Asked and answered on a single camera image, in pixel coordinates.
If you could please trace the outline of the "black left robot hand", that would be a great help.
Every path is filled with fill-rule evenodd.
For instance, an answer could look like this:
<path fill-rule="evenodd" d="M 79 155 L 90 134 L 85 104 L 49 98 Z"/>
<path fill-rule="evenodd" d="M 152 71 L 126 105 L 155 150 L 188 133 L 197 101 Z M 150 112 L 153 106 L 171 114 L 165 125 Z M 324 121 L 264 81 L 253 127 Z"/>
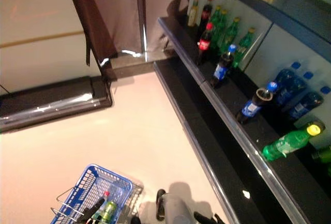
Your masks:
<path fill-rule="evenodd" d="M 81 217 L 79 217 L 76 223 L 87 223 L 89 219 L 100 209 L 104 204 L 105 199 L 100 198 L 91 208 L 89 208 Z"/>

